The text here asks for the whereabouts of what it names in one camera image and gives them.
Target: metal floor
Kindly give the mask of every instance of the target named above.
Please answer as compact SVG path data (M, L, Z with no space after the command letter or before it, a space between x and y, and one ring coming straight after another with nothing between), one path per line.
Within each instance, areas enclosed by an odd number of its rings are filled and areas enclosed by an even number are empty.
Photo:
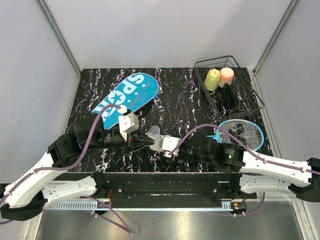
M248 211L258 206L249 202ZM293 206L289 202L265 202L255 214L233 218L209 212L122 211L120 216L134 233L90 212L45 210L37 240L302 240ZM104 214L112 220L111 213Z

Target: black wire basket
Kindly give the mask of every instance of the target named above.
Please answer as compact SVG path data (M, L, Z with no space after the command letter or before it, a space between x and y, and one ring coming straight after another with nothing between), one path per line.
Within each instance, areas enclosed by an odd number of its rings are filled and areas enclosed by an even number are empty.
M247 68L240 67L233 56L197 61L194 66L200 88L218 122L249 116L265 106L251 85ZM231 84L234 96L230 96L223 88L218 87L215 91L208 91L205 86L208 71L222 68L231 68L234 71L234 79Z

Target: marble tabletop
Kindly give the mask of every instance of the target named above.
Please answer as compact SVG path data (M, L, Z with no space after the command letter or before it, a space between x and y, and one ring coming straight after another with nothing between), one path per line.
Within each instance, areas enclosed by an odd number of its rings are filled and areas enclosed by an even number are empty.
M97 68L84 69L82 72L66 132L72 129L75 120L91 112L118 83L139 72L153 76L159 84L159 94L154 100L153 108L140 120L143 133L157 125L160 127L161 134L185 135L200 124L219 123L209 111L193 68ZM256 123L262 129L265 140L258 152L272 156L261 114L254 113L244 119ZM90 153L72 171L104 173L212 172L214 170L204 163L168 162L162 153L154 152L149 148L124 156L123 149L119 146Z

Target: white wall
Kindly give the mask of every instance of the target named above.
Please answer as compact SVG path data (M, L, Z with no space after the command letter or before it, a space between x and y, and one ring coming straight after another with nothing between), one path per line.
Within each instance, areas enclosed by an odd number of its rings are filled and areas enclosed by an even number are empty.
M290 0L46 0L81 68L258 62Z
M1 1L0 22L0 183L11 183L61 133L77 75L37 1ZM0 225L0 239L26 224Z
M286 158L320 159L320 1L300 1L258 73ZM320 203L309 203L320 236Z

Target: blue skateboard deck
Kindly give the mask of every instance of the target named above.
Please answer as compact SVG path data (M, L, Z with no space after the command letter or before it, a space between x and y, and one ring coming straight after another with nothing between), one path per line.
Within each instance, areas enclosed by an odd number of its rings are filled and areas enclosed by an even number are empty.
M109 93L96 106L92 113L98 114L108 104L124 105L135 113L151 100L156 99L159 93L159 85L156 79L146 73L135 73L122 80L116 88ZM112 128L119 122L121 115L115 107L108 108L103 114L103 126L105 130Z

